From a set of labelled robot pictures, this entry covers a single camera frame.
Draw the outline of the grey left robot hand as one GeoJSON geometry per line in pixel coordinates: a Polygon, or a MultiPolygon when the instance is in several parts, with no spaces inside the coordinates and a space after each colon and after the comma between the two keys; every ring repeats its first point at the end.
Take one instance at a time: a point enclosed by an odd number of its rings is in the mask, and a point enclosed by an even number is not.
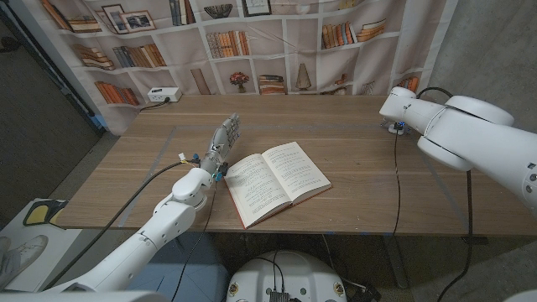
{"type": "Polygon", "coordinates": [[[233,113],[216,129],[209,148],[200,162],[200,168],[213,174],[224,164],[232,146],[239,137],[240,117],[233,113]]]}

